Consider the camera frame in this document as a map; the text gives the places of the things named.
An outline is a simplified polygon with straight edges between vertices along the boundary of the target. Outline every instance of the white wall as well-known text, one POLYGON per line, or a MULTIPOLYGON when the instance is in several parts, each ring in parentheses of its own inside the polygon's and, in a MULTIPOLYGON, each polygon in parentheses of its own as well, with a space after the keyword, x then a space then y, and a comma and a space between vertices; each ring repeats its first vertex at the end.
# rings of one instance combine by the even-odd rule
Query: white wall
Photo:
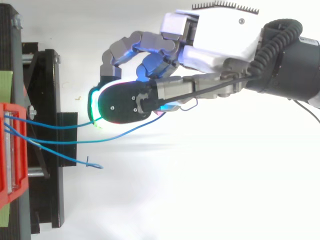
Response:
MULTIPOLYGON (((99 82, 101 56, 110 44, 135 30, 157 33, 165 13, 197 3, 4 2, 23 15, 23 41, 61 55, 62 110, 79 112, 79 123, 88 121, 87 95, 99 82)), ((317 1, 241 3, 259 7, 263 23, 297 19, 303 36, 320 40, 317 1)), ((212 22, 208 31, 216 24, 223 23, 212 22)), ((122 68, 125 78, 135 79, 142 59, 122 68)), ((78 139, 110 137, 136 125, 83 127, 78 139)), ((202 100, 192 111, 167 114, 121 139, 79 145, 79 160, 89 156, 105 168, 65 168, 65 223, 60 229, 44 224, 32 239, 318 240, 319 142, 319 124, 287 99, 243 90, 202 100)))

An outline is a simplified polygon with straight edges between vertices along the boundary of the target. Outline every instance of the bolt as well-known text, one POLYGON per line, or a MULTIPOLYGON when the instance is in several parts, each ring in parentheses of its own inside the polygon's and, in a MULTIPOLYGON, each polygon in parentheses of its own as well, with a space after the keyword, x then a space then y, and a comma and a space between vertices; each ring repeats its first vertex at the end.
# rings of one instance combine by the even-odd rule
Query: bolt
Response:
POLYGON ((22 21, 21 15, 20 14, 16 14, 16 15, 14 15, 14 17, 12 19, 12 25, 16 29, 21 30, 21 29, 23 29, 21 21, 22 21))
POLYGON ((35 110, 34 106, 29 106, 27 110, 27 115, 29 116, 29 119, 35 119, 35 116, 37 115, 37 110, 35 110))
POLYGON ((54 56, 54 61, 55 61, 56 64, 61 64, 61 57, 60 57, 60 55, 54 56))
POLYGON ((245 24, 245 22, 246 22, 246 21, 245 21, 243 18, 240 18, 240 19, 239 19, 239 23, 240 23, 241 25, 242 25, 242 24, 245 24))

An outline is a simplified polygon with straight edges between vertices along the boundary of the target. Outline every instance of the black cylinder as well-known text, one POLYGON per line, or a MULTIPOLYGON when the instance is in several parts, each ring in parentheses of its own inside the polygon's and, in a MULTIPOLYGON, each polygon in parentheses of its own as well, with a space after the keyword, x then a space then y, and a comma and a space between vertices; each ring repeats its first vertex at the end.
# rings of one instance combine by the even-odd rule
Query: black cylinder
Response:
MULTIPOLYGON (((278 32, 266 28, 262 45, 278 32)), ((248 82, 246 88, 287 99, 308 101, 320 91, 319 42, 299 37, 272 60, 261 80, 248 82)))

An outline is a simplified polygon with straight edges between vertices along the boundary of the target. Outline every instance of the robotic finger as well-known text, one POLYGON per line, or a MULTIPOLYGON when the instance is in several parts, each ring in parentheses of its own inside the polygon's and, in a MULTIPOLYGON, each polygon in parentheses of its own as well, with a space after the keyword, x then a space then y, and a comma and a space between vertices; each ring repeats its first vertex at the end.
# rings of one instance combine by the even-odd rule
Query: robotic finger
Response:
POLYGON ((243 88, 320 107, 320 44, 302 25, 279 19, 261 28, 259 10, 215 1, 164 17, 160 34, 135 31, 102 56, 100 83, 89 94, 91 120, 132 123, 172 112, 192 98, 228 97, 243 88), (137 80, 119 65, 148 52, 137 80), (204 74, 171 76, 178 66, 204 74))

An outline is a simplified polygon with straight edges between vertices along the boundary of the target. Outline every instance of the gray metal link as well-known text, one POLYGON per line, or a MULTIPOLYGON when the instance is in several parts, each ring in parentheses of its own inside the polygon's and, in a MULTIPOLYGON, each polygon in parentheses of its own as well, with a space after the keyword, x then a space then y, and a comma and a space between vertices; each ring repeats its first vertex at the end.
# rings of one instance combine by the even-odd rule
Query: gray metal link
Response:
POLYGON ((100 67, 100 76, 115 76, 121 78, 121 68, 116 67, 112 64, 114 56, 112 55, 110 49, 105 51, 102 55, 103 64, 100 67))
POLYGON ((177 68, 180 42, 164 39, 162 35, 152 32, 135 31, 130 37, 124 37, 114 42, 110 49, 102 55, 100 76, 115 76, 121 78, 121 68, 118 66, 131 60, 141 52, 151 53, 136 69, 138 80, 148 81, 150 78, 170 76, 177 68))
POLYGON ((158 54, 160 51, 171 52, 176 44, 172 40, 164 39, 161 35, 152 32, 144 32, 138 50, 158 54))
POLYGON ((124 37, 116 41, 110 46, 110 51, 113 55, 113 65, 118 66, 124 64, 138 54, 135 47, 138 47, 142 40, 142 32, 135 31, 130 37, 124 37))
POLYGON ((147 76, 150 74, 156 76, 160 74, 166 67, 168 67, 169 63, 165 62, 163 57, 160 54, 151 53, 150 55, 146 56, 142 64, 144 65, 145 69, 147 70, 147 76))

